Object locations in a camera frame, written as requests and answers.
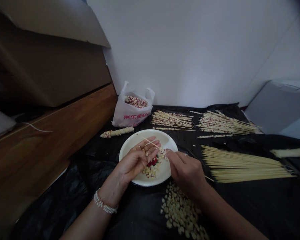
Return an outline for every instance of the pile of corn kernels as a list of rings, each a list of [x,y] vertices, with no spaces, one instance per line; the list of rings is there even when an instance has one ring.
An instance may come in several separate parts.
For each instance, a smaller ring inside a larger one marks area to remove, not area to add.
[[[209,236],[201,225],[198,225],[200,209],[180,190],[174,182],[170,182],[166,195],[162,199],[160,213],[165,213],[167,228],[178,228],[178,233],[194,240],[208,239]]]
[[[142,171],[143,174],[147,176],[147,178],[154,179],[157,176],[159,171],[159,166],[161,164],[161,160],[165,159],[168,161],[168,157],[166,156],[166,150],[158,152],[157,156],[155,156],[151,162],[144,168]]]

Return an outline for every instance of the white plastic bag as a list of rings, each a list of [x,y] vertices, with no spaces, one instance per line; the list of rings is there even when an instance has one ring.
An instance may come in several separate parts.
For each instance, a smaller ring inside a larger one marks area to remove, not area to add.
[[[145,96],[141,96],[133,92],[132,89],[128,87],[128,82],[124,82],[124,87],[119,95],[116,109],[114,111],[114,116],[112,120],[112,125],[114,127],[135,127],[147,116],[151,115],[152,103],[155,92],[151,88],[147,88]],[[137,108],[133,105],[124,102],[125,96],[133,96],[141,98],[147,101],[148,105],[144,108]]]

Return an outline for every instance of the hand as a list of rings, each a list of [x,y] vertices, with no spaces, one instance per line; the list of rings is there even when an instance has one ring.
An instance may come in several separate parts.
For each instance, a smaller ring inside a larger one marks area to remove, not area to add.
[[[171,149],[166,151],[172,178],[189,198],[198,203],[204,197],[204,191],[209,187],[201,162],[182,152],[173,152]]]
[[[149,137],[151,142],[155,139],[155,136]],[[161,147],[160,141],[153,142],[158,147]],[[159,148],[149,143],[147,140],[143,140],[135,145],[128,154],[118,163],[115,171],[118,171],[123,176],[123,180],[128,184],[131,182],[145,166],[157,155],[160,151]]]

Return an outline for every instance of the person's left hand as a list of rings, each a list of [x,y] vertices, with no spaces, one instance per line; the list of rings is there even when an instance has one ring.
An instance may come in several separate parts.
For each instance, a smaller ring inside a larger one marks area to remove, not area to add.
[[[155,138],[155,136],[152,136],[147,139],[152,142]],[[154,141],[153,143],[158,147],[161,147],[159,140]],[[143,140],[131,148],[128,154],[118,163],[115,170],[119,172],[126,183],[130,183],[140,172],[142,172],[145,166],[159,151],[159,148],[155,147],[147,140]]]

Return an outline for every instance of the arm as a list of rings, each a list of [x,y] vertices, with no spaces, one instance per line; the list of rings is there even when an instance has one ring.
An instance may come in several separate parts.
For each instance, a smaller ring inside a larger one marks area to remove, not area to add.
[[[149,141],[154,139],[154,136],[148,138]],[[98,195],[104,204],[116,208],[130,181],[157,155],[159,149],[148,143],[147,140],[143,140],[134,146],[103,183]],[[158,140],[153,143],[158,147],[161,146]],[[102,239],[111,216],[92,200],[60,239]]]
[[[267,239],[206,182],[199,160],[171,150],[167,155],[177,185],[229,239]]]

